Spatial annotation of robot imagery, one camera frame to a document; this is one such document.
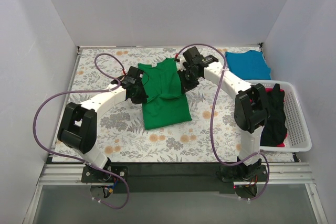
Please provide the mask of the green t shirt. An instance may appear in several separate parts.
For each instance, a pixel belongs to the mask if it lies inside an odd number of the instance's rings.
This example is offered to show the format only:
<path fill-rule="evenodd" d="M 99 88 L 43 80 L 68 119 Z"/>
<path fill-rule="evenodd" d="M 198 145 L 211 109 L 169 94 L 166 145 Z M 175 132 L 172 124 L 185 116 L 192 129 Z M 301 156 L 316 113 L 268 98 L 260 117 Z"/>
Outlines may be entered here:
<path fill-rule="evenodd" d="M 186 95 L 182 92 L 177 66 L 172 58 L 151 65 L 138 64 L 147 101 L 142 104 L 144 128 L 158 129 L 192 120 Z"/>

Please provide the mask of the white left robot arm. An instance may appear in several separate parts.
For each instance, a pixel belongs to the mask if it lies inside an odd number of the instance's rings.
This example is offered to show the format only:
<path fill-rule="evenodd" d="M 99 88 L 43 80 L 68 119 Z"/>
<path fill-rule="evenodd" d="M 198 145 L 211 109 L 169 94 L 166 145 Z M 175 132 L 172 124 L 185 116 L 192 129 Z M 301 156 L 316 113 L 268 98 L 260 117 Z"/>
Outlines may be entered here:
<path fill-rule="evenodd" d="M 106 92 L 100 91 L 89 100 L 70 102 L 65 107 L 57 139 L 75 150 L 87 165 L 94 165 L 94 169 L 88 167 L 89 172 L 100 182 L 112 180 L 112 163 L 96 144 L 98 121 L 112 107 L 128 99 L 134 104 L 146 103 L 144 75 L 143 70 L 130 67 L 127 74 L 111 81 Z"/>

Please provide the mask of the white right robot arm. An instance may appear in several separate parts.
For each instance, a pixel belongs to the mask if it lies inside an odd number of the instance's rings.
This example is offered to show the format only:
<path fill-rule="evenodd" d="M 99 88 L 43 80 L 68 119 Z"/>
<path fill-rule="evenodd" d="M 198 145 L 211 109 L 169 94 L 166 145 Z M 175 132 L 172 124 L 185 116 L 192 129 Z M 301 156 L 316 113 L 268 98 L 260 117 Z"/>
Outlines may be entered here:
<path fill-rule="evenodd" d="M 240 129 L 241 149 L 234 163 L 221 164 L 219 175 L 225 182 L 256 179 L 267 172 L 260 158 L 261 134 L 270 117 L 265 87 L 251 84 L 226 70 L 215 56 L 203 56 L 195 45 L 178 52 L 174 60 L 179 63 L 178 75 L 183 93 L 199 85 L 203 78 L 217 85 L 216 95 L 224 91 L 234 101 L 234 120 Z"/>

